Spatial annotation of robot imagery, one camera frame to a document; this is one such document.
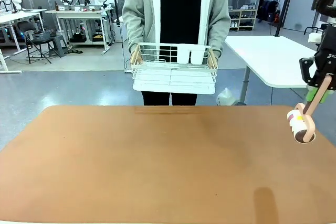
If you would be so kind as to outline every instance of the black pants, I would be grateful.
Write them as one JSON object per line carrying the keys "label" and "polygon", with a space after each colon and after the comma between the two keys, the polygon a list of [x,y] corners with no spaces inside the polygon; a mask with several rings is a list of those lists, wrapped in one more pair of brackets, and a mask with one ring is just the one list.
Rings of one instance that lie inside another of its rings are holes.
{"label": "black pants", "polygon": [[[170,93],[142,91],[143,105],[145,106],[169,106]],[[195,106],[197,94],[172,93],[174,106]]]}

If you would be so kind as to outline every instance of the brown table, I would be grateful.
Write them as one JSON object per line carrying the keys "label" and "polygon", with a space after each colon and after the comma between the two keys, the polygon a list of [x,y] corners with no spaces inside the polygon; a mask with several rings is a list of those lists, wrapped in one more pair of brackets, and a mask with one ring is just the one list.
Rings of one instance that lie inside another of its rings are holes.
{"label": "brown table", "polygon": [[285,106],[45,110],[0,153],[0,220],[336,222],[336,151]]}

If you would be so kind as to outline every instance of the jacket sleeve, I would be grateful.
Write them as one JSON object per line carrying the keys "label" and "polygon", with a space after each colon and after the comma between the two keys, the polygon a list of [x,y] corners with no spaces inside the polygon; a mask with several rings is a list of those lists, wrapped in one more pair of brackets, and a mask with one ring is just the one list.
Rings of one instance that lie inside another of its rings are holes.
{"label": "jacket sleeve", "polygon": [[125,0],[122,18],[128,31],[128,49],[133,53],[137,44],[143,42],[145,22],[143,0]]}
{"label": "jacket sleeve", "polygon": [[217,58],[222,55],[230,24],[228,0],[214,0],[209,21],[208,45],[212,47]]}

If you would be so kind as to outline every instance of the white plastic bag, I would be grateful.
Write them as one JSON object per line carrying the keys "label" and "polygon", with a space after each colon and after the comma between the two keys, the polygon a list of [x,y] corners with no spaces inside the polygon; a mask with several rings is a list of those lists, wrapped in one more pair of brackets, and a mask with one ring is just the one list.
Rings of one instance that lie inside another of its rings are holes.
{"label": "white plastic bag", "polygon": [[238,103],[238,100],[233,96],[230,89],[226,88],[217,97],[218,106],[234,106]]}

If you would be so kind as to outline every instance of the white wire basket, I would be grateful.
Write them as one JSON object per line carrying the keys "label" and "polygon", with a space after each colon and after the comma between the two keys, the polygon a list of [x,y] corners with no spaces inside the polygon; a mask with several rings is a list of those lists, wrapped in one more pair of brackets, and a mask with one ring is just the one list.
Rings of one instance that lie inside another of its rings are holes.
{"label": "white wire basket", "polygon": [[215,93],[218,64],[209,46],[139,43],[131,68],[137,91]]}

